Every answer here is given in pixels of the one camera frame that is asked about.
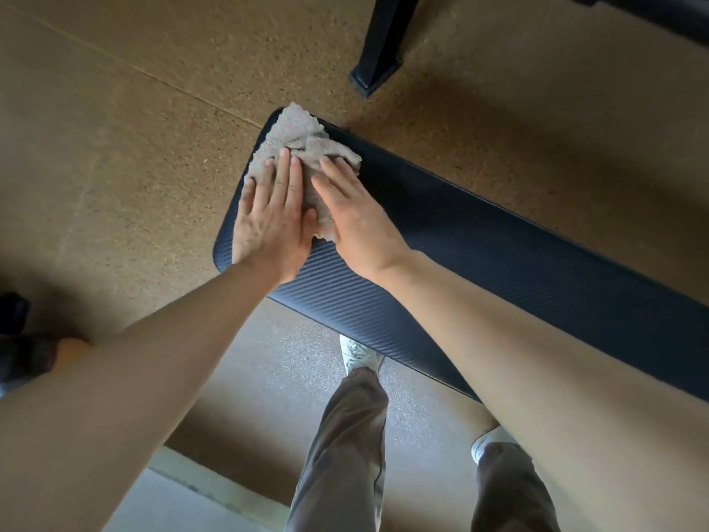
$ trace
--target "black metal leg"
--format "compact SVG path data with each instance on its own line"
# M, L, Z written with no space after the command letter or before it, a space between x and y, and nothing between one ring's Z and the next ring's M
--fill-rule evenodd
M350 82L369 97L401 67L396 56L411 22L418 0L377 0L359 63L350 73Z

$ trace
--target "left hand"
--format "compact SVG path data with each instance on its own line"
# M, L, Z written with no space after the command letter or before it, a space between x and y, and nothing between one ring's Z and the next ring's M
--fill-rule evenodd
M302 213L303 167L281 149L274 179L274 160L267 161L261 183L244 182L234 224L232 263L253 260L273 274L276 285L294 279L311 250L318 225L315 209Z

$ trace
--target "khaki pants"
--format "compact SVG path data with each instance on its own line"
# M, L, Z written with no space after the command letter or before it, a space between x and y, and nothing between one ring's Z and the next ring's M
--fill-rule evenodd
M342 380L308 453L287 532L379 528L387 405L388 397L370 369L355 369ZM549 493L522 448L491 444L477 474L473 532L559 532Z

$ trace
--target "shoe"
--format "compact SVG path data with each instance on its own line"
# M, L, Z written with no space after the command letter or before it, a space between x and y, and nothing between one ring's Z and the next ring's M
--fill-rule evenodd
M483 453L485 453L485 448L490 443L512 443L517 446L520 445L507 432L507 429L504 429L502 426L497 426L478 438L478 440L476 440L470 448L470 454L473 456L473 460L476 465L480 464L480 459L482 459Z
M349 375L353 369L368 367L377 375L379 368L384 362L384 355L380 355L374 349L368 348L359 342L349 339L340 334L340 348L342 349L342 360L345 361L345 371Z

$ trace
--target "rag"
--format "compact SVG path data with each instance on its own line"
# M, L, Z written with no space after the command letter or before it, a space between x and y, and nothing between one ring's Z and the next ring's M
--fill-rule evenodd
M291 103L281 111L278 120L266 134L266 139L254 152L246 178L253 177L259 184L263 180L266 160L276 159L282 147L288 147L291 156L299 158L303 164L303 209L315 208L318 212L315 237L335 241L332 214L313 187L311 178L317 173L323 173L320 165L322 157L343 158L355 171L355 175L359 175L362 158L346 145L331 140L316 117L298 104Z

